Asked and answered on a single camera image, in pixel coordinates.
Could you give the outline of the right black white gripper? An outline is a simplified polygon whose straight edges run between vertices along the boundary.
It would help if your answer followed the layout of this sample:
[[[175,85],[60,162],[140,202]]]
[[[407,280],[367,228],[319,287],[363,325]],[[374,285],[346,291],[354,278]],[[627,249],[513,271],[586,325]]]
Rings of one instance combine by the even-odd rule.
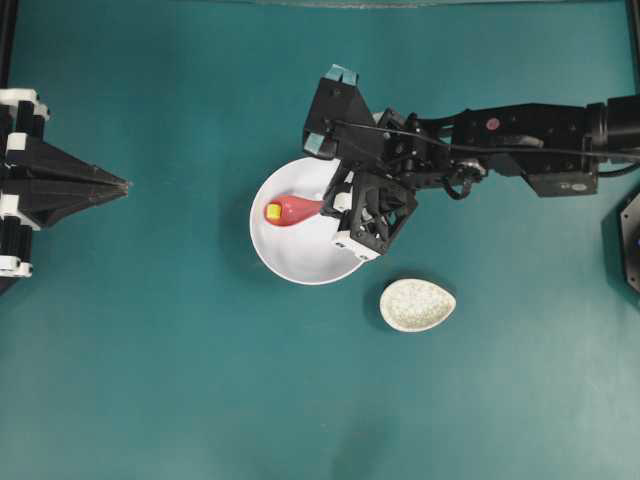
[[[335,247],[374,260],[388,253],[416,207],[415,192],[390,178],[338,169],[323,196],[322,215],[338,221]]]

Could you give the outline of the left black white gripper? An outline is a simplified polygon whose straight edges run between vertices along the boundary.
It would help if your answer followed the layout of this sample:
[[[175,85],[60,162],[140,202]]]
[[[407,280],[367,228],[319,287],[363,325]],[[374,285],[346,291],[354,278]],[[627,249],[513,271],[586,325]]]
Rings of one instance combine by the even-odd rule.
[[[125,197],[129,182],[46,143],[49,109],[27,88],[1,90],[1,292],[33,273],[33,234]],[[26,185],[34,175],[101,185]]]

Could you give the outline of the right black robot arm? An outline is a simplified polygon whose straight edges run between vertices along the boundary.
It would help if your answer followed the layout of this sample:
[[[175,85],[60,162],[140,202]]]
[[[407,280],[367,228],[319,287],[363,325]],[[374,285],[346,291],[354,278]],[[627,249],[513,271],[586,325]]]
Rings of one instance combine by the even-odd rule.
[[[425,189],[467,198],[490,173],[522,179],[541,198],[592,195],[639,167],[639,99],[584,107],[528,103],[436,119],[371,112],[336,90],[313,103],[304,149],[338,167],[321,214],[336,244],[363,260],[388,252]]]

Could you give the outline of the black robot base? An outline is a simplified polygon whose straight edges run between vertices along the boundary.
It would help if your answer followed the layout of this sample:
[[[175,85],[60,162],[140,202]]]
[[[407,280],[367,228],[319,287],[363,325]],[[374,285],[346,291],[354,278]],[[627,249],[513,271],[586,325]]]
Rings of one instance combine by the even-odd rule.
[[[639,302],[639,188],[629,190],[601,222],[606,278],[625,300]]]

